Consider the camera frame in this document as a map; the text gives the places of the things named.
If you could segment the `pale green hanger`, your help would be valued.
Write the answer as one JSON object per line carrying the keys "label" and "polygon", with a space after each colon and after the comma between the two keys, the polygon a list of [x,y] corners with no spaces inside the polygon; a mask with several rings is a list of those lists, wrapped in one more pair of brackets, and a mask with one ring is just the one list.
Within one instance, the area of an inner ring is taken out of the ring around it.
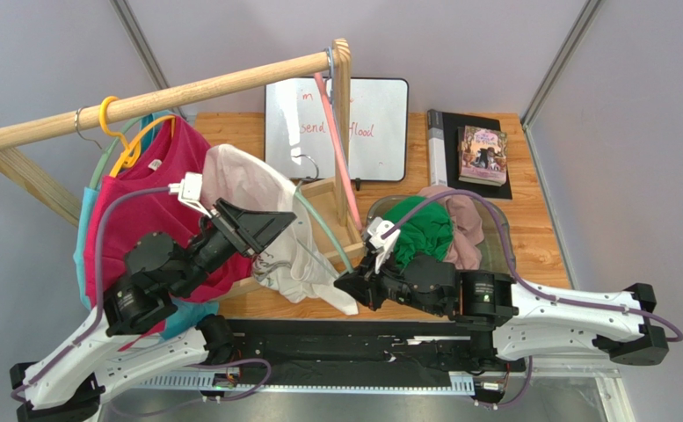
{"label": "pale green hanger", "polygon": [[331,241],[332,246],[335,249],[335,252],[339,255],[341,258],[341,261],[345,267],[345,270],[341,273],[341,275],[347,275],[350,274],[353,270],[351,260],[348,258],[347,253],[344,251],[343,246],[341,243],[338,241],[338,238],[336,235],[333,233],[331,230],[330,226],[326,223],[324,218],[320,215],[320,213],[316,210],[316,208],[310,203],[310,201],[304,196],[302,193],[302,187],[304,185],[308,185],[310,183],[317,182],[319,180],[319,167],[314,160],[312,156],[306,155],[306,154],[299,154],[293,156],[293,158],[299,159],[300,161],[303,158],[306,158],[308,161],[310,161],[315,169],[315,174],[311,176],[306,176],[303,178],[300,178],[299,183],[296,185],[296,188],[294,190],[294,197],[300,201],[300,203],[305,207],[309,215],[314,219],[314,221],[319,225],[320,229],[324,232],[326,237]]}

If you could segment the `green t shirt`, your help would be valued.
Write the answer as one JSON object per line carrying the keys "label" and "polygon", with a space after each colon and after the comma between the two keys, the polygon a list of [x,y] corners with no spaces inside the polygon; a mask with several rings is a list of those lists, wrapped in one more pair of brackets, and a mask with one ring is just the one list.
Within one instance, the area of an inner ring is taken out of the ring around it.
{"label": "green t shirt", "polygon": [[405,268],[419,254],[444,261],[453,232],[447,210],[437,202],[427,204],[400,228],[394,249],[396,264]]}

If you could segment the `dusty pink t shirt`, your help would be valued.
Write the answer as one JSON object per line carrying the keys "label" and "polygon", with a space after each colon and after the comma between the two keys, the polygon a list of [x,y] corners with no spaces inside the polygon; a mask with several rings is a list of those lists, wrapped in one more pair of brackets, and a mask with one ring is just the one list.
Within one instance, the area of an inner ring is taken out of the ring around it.
{"label": "dusty pink t shirt", "polygon": [[478,269],[482,253],[476,246],[484,240],[483,222],[470,197],[452,194],[433,202],[443,206],[453,222],[454,240],[442,262],[454,264],[461,270]]}

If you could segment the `pink hanger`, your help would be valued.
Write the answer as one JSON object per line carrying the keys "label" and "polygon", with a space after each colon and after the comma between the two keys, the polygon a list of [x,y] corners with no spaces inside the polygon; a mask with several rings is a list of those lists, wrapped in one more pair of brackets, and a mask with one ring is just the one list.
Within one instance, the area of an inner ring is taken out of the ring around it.
{"label": "pink hanger", "polygon": [[357,201],[353,193],[351,179],[349,177],[348,165],[345,160],[345,152],[338,130],[338,124],[334,116],[333,107],[329,98],[326,83],[320,73],[315,73],[313,79],[320,94],[323,105],[323,112],[329,126],[329,134],[331,137],[331,144],[334,150],[334,158],[336,161],[336,180],[341,186],[341,193],[345,200],[344,210],[352,217],[352,223],[357,231],[362,230],[362,223],[360,213],[357,206]]}

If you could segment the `light blue wire hanger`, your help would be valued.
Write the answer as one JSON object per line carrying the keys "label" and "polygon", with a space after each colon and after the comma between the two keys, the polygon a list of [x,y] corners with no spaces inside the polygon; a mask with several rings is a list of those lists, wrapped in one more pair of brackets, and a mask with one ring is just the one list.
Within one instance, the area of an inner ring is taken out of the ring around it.
{"label": "light blue wire hanger", "polygon": [[335,59],[334,59],[334,53],[333,53],[333,48],[332,47],[327,47],[325,50],[326,57],[327,57],[327,62],[328,62],[328,75],[324,79],[324,86],[325,90],[328,95],[328,99],[331,105],[333,105],[334,102],[334,88],[335,88],[335,75],[336,75],[336,66],[335,66]]}

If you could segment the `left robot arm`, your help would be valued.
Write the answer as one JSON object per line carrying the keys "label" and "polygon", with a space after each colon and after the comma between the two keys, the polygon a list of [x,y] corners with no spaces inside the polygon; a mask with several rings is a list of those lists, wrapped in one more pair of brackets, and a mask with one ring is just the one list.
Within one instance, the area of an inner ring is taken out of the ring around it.
{"label": "left robot arm", "polygon": [[294,221],[292,212],[257,212],[218,200],[187,247],[151,232],[125,256],[126,271],[98,291],[88,318],[43,360],[15,365],[12,395],[20,421],[87,421],[138,384],[185,367],[235,373],[234,334],[223,316],[210,314],[163,343],[126,354],[172,316],[188,297],[236,254],[264,251]]}

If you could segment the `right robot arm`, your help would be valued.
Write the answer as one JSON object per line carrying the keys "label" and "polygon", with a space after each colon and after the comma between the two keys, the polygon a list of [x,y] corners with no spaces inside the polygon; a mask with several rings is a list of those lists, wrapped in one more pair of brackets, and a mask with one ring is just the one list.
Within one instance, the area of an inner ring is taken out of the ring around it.
{"label": "right robot arm", "polygon": [[459,270],[418,254],[405,268],[368,253],[334,286],[371,310],[385,301],[445,317],[465,330],[477,360],[605,353],[616,364],[656,366],[669,352],[652,324],[652,287],[593,293],[518,282],[506,273]]}

